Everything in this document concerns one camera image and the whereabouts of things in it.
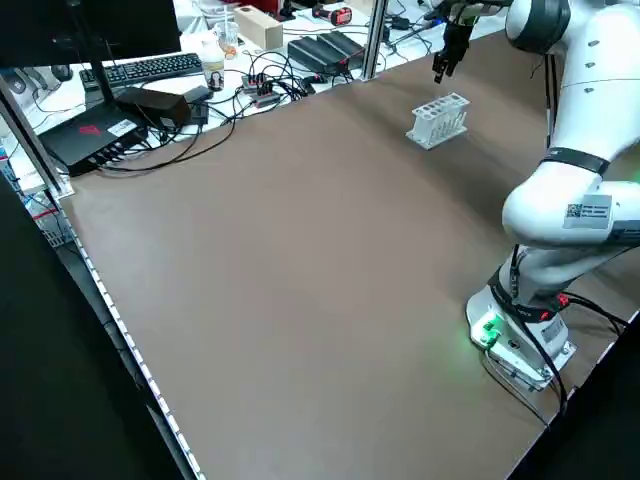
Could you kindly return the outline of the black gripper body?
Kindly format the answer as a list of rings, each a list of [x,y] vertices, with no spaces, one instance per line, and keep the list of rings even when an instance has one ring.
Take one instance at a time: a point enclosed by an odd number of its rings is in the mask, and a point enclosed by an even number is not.
[[[469,7],[458,7],[447,20],[444,43],[447,48],[467,48],[475,25],[475,15]]]

